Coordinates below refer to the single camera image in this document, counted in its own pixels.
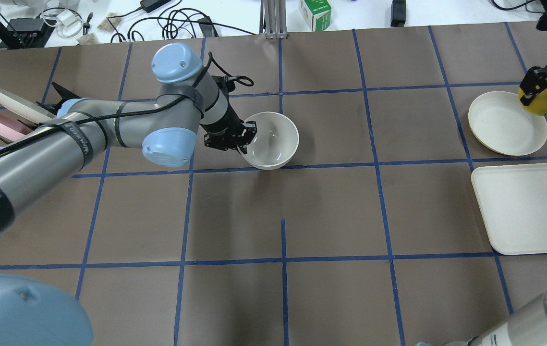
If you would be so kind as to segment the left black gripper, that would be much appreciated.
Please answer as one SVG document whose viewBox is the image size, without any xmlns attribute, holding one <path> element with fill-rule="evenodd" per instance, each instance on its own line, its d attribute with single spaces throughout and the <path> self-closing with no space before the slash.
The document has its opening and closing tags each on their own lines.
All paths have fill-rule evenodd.
<svg viewBox="0 0 547 346">
<path fill-rule="evenodd" d="M 255 121 L 243 121 L 233 108 L 228 108 L 220 120 L 212 124 L 200 124 L 205 130 L 204 145 L 218 150 L 236 150 L 247 154 L 247 145 L 257 134 Z"/>
</svg>

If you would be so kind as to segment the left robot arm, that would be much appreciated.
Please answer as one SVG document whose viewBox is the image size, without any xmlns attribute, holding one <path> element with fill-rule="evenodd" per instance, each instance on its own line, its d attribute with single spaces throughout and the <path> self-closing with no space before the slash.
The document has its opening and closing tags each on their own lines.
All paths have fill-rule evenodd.
<svg viewBox="0 0 547 346">
<path fill-rule="evenodd" d="M 36 130 L 0 149 L 0 236 L 16 217 L 110 146 L 139 148 L 159 166 L 183 167 L 198 129 L 205 146 L 245 153 L 256 136 L 229 102 L 241 76 L 211 76 L 183 42 L 161 47 L 152 73 L 155 101 L 66 100 L 43 115 Z M 16 274 L 0 274 L 0 346 L 89 346 L 93 331 L 78 300 L 62 289 Z"/>
</svg>

